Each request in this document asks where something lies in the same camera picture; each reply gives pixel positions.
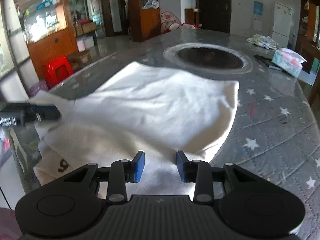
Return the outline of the white cream garment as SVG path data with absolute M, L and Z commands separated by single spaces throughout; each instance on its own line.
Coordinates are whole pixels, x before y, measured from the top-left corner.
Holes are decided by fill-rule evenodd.
M 42 158 L 34 173 L 44 185 L 83 165 L 106 167 L 143 151 L 141 181 L 129 184 L 128 194 L 192 196 L 195 186 L 181 182 L 176 152 L 213 159 L 233 126 L 239 86 L 132 62 L 80 99 L 40 91 L 31 101 L 54 104 L 62 117 L 36 125 Z

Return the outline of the red plastic stool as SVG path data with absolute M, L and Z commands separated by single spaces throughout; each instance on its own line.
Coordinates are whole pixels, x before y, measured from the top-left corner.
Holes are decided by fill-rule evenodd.
M 43 73 L 48 88 L 53 88 L 66 78 L 72 76 L 73 70 L 67 57 L 62 55 L 43 65 Z

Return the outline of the grey star quilted table cover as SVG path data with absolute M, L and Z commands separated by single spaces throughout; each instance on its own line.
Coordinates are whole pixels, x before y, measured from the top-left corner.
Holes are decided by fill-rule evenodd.
M 167 48 L 194 42 L 235 49 L 253 68 L 222 75 L 163 56 Z M 319 127 L 299 82 L 264 67 L 253 57 L 258 54 L 272 56 L 239 36 L 178 30 L 113 53 L 53 88 L 50 94 L 80 99 L 132 62 L 240 85 L 231 131 L 207 162 L 212 203 L 196 204 L 194 194 L 128 193 L 127 203 L 109 203 L 111 165 L 89 163 L 44 185 L 36 177 L 35 189 L 15 207 L 23 238 L 319 239 Z

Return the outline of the round black induction cooktop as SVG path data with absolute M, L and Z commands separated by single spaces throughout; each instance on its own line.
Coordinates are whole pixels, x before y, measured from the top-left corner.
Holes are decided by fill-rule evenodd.
M 246 74 L 253 68 L 247 55 L 217 44 L 181 43 L 167 48 L 163 56 L 183 68 L 200 68 L 222 75 Z

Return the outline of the tissue box pastel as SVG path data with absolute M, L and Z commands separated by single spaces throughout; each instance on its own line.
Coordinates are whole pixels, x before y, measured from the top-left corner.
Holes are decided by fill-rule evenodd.
M 304 57 L 287 48 L 277 49 L 272 58 L 272 63 L 295 78 L 299 77 L 300 72 L 303 68 L 302 64 L 304 62 L 306 62 L 306 59 L 304 59 Z

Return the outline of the floral crumpled cloth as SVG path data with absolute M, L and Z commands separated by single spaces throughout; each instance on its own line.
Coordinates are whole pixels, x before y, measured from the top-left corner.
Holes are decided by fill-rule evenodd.
M 265 49 L 277 50 L 278 44 L 270 36 L 263 36 L 255 34 L 253 37 L 247 39 L 247 42 Z

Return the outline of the polka dot play tent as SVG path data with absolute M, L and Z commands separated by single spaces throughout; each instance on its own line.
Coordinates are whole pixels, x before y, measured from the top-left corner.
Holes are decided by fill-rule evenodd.
M 165 11 L 161 14 L 161 33 L 169 33 L 177 29 L 198 29 L 197 26 L 187 23 L 181 23 L 176 15 L 172 12 Z

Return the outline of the wooden shelf cabinet left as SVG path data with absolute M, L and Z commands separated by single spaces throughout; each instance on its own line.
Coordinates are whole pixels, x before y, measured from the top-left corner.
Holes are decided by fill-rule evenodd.
M 141 0 L 128 0 L 129 35 L 143 42 L 161 34 L 160 8 L 143 9 Z

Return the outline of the wooden display cabinet right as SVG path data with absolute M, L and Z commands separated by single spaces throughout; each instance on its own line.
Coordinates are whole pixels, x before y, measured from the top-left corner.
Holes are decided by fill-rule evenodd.
M 310 73 L 319 60 L 319 0 L 300 0 L 299 29 L 295 51 L 306 59 L 303 71 Z

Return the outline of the dark wooden door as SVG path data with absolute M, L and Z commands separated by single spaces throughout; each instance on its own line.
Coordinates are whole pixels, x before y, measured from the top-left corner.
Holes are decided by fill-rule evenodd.
M 232 0 L 196 0 L 200 24 L 204 30 L 230 32 Z

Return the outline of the white refrigerator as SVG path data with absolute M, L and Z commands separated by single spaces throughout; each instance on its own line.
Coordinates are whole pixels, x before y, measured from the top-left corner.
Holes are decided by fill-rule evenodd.
M 286 48 L 292 23 L 292 8 L 283 4 L 274 3 L 271 21 L 271 37 L 279 47 Z

